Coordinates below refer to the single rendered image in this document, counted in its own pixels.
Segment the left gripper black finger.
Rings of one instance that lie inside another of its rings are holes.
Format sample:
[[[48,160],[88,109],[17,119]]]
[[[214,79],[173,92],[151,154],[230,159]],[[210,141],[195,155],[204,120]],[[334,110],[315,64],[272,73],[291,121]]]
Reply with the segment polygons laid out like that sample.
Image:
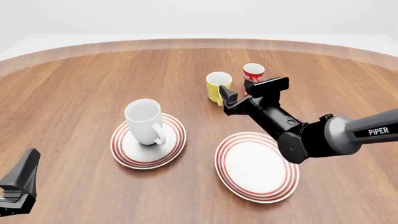
[[[35,148],[28,149],[5,177],[0,180],[3,190],[20,191],[22,194],[37,195],[36,175],[40,153]]]

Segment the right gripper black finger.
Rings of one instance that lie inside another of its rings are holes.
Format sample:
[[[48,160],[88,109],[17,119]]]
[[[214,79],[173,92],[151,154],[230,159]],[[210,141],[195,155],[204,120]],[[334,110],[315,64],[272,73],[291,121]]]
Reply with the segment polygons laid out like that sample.
[[[252,80],[248,80],[248,79],[244,80],[244,89],[245,90],[244,90],[243,96],[251,95],[251,89],[253,87],[253,84],[254,84],[254,81],[252,81]]]
[[[219,93],[223,100],[224,105],[232,105],[235,104],[235,102],[237,102],[238,94],[235,93],[234,91],[231,91],[226,86],[220,85]]]

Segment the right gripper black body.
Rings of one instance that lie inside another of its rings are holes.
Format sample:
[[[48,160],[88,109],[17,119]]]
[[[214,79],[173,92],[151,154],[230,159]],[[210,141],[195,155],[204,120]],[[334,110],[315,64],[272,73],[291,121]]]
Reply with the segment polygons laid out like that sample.
[[[255,116],[259,109],[259,99],[245,96],[237,102],[224,104],[223,111],[226,115],[249,115]]]

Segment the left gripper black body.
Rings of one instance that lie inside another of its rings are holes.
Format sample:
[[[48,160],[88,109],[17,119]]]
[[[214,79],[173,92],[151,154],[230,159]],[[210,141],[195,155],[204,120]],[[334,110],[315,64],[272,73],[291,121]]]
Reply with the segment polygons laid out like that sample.
[[[36,201],[31,194],[14,187],[0,186],[3,195],[0,195],[0,216],[29,214]]]

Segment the yellow and white mug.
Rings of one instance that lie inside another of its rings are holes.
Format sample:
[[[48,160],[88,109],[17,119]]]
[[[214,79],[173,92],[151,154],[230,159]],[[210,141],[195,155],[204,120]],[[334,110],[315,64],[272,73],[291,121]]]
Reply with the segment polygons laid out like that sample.
[[[232,77],[226,72],[211,72],[206,76],[208,98],[218,106],[223,105],[223,99],[219,93],[220,86],[223,85],[230,89]]]

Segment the red and white mug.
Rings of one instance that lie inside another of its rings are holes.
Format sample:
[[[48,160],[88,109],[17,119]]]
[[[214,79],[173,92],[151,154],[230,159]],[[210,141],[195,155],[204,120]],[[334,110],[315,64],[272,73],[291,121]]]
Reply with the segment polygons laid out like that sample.
[[[258,63],[247,63],[243,67],[243,78],[253,82],[260,82],[265,68]]]

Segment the white plate with red rings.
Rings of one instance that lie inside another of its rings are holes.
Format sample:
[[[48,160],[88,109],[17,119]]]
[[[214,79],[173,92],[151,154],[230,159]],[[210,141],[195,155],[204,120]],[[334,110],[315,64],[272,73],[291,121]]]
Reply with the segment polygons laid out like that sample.
[[[215,152],[215,170],[232,193],[255,203],[277,203],[299,184],[296,164],[287,162],[270,136],[257,132],[232,134]]]
[[[166,143],[142,145],[132,136],[127,122],[114,131],[110,149],[113,157],[132,169],[155,169],[174,160],[184,149],[187,133],[183,124],[172,115],[162,114]]]

